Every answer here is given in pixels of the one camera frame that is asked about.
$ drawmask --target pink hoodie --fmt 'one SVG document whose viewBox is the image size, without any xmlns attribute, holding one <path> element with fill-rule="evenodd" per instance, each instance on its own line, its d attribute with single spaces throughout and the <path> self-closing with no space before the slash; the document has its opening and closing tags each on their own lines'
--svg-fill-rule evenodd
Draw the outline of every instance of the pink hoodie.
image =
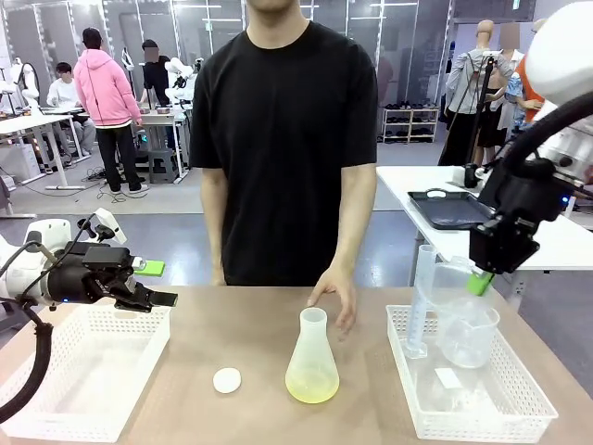
<svg viewBox="0 0 593 445">
<path fill-rule="evenodd" d="M 100 49 L 87 49 L 74 68 L 82 106 L 97 126 L 142 121 L 140 109 L 123 69 Z"/>
</svg>

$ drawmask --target black tray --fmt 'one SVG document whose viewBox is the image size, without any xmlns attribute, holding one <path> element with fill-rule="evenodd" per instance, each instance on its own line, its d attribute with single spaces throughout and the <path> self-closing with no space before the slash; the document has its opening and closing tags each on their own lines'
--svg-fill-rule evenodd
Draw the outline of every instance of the black tray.
<svg viewBox="0 0 593 445">
<path fill-rule="evenodd" d="M 426 221 L 439 230 L 469 230 L 488 221 L 494 213 L 469 192 L 431 188 L 425 192 L 408 192 L 408 195 Z"/>
</svg>

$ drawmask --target gray floor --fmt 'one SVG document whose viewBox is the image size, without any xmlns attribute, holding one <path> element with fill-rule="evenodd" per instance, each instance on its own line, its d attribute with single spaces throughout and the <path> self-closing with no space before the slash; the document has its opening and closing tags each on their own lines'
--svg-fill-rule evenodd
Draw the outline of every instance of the gray floor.
<svg viewBox="0 0 593 445">
<path fill-rule="evenodd" d="M 436 165 L 442 143 L 428 144 L 379 144 L 379 165 Z M 109 195 L 99 193 L 102 182 L 89 183 L 84 178 L 93 169 L 101 168 L 98 153 L 72 168 L 66 170 L 69 185 L 84 185 L 86 190 L 80 193 L 68 191 L 44 190 L 46 185 L 58 185 L 57 173 L 46 176 L 18 187 L 12 193 L 16 213 L 39 213 L 45 215 L 88 215 L 97 207 L 103 207 L 116 215 L 125 214 L 195 214 L 202 213 L 202 205 L 197 199 L 200 193 L 200 171 L 192 169 L 180 184 L 151 184 L 151 190 L 145 197 L 125 197 L 122 202 L 113 202 Z M 401 210 L 399 203 L 387 189 L 383 181 L 379 182 L 375 199 L 375 210 Z"/>
<path fill-rule="evenodd" d="M 76 222 L 78 216 L 70 216 Z M 120 215 L 135 255 L 167 263 L 162 278 L 147 285 L 200 285 L 210 277 L 208 236 L 203 215 Z M 19 244 L 29 222 L 0 221 L 0 233 Z M 359 286 L 405 286 L 415 229 L 403 211 L 376 211 L 360 253 L 355 280 Z M 499 279 L 498 291 L 508 284 Z M 593 274 L 541 274 L 528 287 L 523 318 L 548 343 L 581 385 L 593 394 Z M 0 347 L 11 337 L 0 333 Z"/>
</svg>

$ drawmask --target white bottle cap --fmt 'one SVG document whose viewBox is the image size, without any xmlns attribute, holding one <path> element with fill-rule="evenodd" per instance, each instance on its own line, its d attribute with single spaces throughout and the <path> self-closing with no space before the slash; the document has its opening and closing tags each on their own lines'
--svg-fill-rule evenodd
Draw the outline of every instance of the white bottle cap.
<svg viewBox="0 0 593 445">
<path fill-rule="evenodd" d="M 230 394 L 241 386 L 241 373 L 234 368 L 223 368 L 214 375 L 212 382 L 221 394 Z"/>
</svg>

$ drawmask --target white plastic basket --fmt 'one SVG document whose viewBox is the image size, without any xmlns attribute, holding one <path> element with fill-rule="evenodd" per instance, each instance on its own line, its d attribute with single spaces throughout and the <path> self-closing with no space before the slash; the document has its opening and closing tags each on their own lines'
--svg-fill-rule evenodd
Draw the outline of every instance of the white plastic basket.
<svg viewBox="0 0 593 445">
<path fill-rule="evenodd" d="M 39 391 L 2 429 L 13 438 L 117 441 L 169 336 L 170 309 L 77 308 L 54 330 Z M 0 405 L 23 387 L 33 357 L 0 388 Z"/>
<path fill-rule="evenodd" d="M 386 309 L 389 342 L 419 439 L 538 443 L 550 422 L 558 418 L 499 331 L 489 364 L 461 369 L 435 345 L 438 321 L 429 312 L 423 336 L 428 357 L 412 360 L 401 346 L 410 306 Z"/>
</svg>

